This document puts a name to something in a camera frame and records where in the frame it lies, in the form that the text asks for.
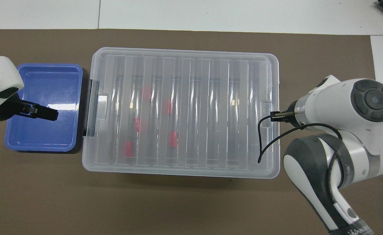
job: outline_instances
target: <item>black cable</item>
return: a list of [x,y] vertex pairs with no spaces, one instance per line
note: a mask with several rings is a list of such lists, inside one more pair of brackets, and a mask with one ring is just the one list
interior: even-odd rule
[[327,125],[327,124],[323,124],[323,123],[309,123],[309,124],[305,124],[305,125],[300,125],[300,126],[298,126],[298,127],[295,127],[295,128],[293,128],[293,129],[288,130],[287,132],[284,132],[283,134],[281,134],[281,135],[277,136],[276,138],[274,138],[274,140],[272,140],[269,144],[267,144],[267,146],[266,146],[263,150],[261,150],[261,147],[262,147],[262,146],[261,146],[260,123],[261,123],[263,120],[265,120],[265,119],[267,119],[267,118],[270,118],[271,116],[272,116],[272,115],[270,115],[270,116],[266,116],[266,117],[262,118],[262,119],[260,120],[260,122],[258,123],[258,137],[260,138],[260,156],[258,157],[258,163],[261,162],[261,156],[263,156],[264,152],[266,152],[266,150],[267,150],[267,149],[268,149],[274,142],[276,142],[277,140],[279,140],[281,137],[283,137],[283,136],[285,136],[285,135],[287,135],[287,134],[290,134],[290,133],[292,133],[292,132],[294,132],[294,131],[296,131],[296,130],[304,129],[304,128],[307,128],[307,127],[310,127],[310,126],[323,126],[323,127],[329,128],[330,130],[332,130],[332,131],[337,135],[337,137],[338,137],[340,140],[342,140],[342,136],[341,136],[340,132],[339,132],[337,129],[335,129],[334,127],[332,127],[332,126],[330,126],[330,125]]
[[266,116],[266,117],[263,117],[259,122],[258,122],[258,140],[260,141],[260,156],[261,156],[261,150],[262,150],[262,144],[261,144],[261,132],[260,132],[260,125],[261,123],[265,120],[265,119],[268,119],[268,118],[272,118],[274,117],[274,114],[272,115],[269,115],[269,116]]
[[334,153],[331,156],[331,159],[329,160],[328,169],[326,170],[326,181],[327,181],[326,187],[328,189],[329,198],[331,199],[330,202],[332,204],[335,203],[335,198],[334,198],[334,195],[332,194],[332,189],[331,189],[331,171],[332,171],[332,167],[334,165],[334,161],[336,160],[336,158],[339,159],[340,156],[338,156],[338,153],[334,150]]

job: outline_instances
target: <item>clear plastic container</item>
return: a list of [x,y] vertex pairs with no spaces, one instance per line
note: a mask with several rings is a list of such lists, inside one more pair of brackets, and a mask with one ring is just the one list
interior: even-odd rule
[[[257,163],[257,123],[278,110],[271,54],[101,48],[82,162],[89,171],[265,178],[276,143]],[[278,135],[266,120],[263,146]]]

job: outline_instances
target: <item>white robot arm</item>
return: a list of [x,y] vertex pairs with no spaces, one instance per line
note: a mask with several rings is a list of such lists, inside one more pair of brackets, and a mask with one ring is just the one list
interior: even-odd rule
[[[326,132],[293,140],[284,168],[329,234],[374,234],[338,189],[383,174],[383,84],[330,75],[285,112],[272,112],[271,120]],[[315,124],[334,131],[309,126]]]
[[12,61],[0,56],[0,121],[7,120],[13,115],[57,120],[57,110],[21,100],[17,91],[22,88],[22,78]]

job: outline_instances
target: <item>container lid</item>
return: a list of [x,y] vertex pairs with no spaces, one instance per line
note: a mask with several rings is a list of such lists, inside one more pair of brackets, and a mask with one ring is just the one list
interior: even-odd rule
[[13,116],[5,145],[12,150],[68,152],[76,143],[83,71],[76,64],[21,64],[21,99],[59,112],[56,121]]
[[[279,144],[257,163],[257,123],[278,110],[271,54],[101,48],[92,59],[90,171],[274,178]],[[278,123],[261,127],[263,146]]]

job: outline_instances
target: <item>blue tray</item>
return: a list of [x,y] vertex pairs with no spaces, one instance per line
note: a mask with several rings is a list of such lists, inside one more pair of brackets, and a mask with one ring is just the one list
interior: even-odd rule
[[22,100],[58,110],[56,121],[13,116],[5,145],[11,150],[68,152],[76,143],[83,71],[77,64],[21,64]]

